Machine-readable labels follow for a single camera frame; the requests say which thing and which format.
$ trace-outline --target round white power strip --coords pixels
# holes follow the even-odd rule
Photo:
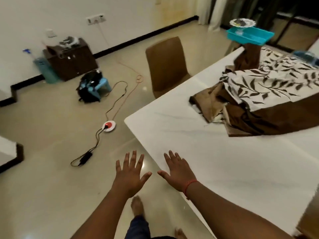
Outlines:
[[[102,129],[104,129],[106,125],[108,126],[108,128],[105,129],[104,132],[110,132],[110,131],[114,130],[116,123],[115,123],[115,121],[107,121],[107,122],[103,123]]]

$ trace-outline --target dining chair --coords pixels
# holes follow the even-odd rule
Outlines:
[[[146,57],[156,99],[191,77],[179,37],[168,38],[148,47]]]

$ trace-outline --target blue jeans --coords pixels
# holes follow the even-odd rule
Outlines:
[[[174,237],[154,237],[161,239],[170,239]],[[148,222],[142,215],[136,216],[130,224],[130,228],[127,230],[125,239],[151,239],[150,229]]]

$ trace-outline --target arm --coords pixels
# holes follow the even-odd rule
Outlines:
[[[120,161],[116,161],[116,177],[111,190],[71,239],[114,238],[126,201],[139,192],[152,175],[148,172],[140,179],[144,154],[141,155],[136,167],[136,151],[133,151],[130,164],[129,157],[130,153],[127,153],[123,169]]]
[[[196,179],[187,161],[178,153],[164,154],[170,175],[158,171],[172,187],[183,192],[186,183]],[[206,188],[200,182],[191,183],[188,198],[204,217],[218,239],[291,239],[292,237],[266,219],[233,204]]]

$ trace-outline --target chair backrest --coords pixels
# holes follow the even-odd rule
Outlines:
[[[153,91],[173,86],[187,75],[183,46],[179,37],[162,40],[146,49]]]

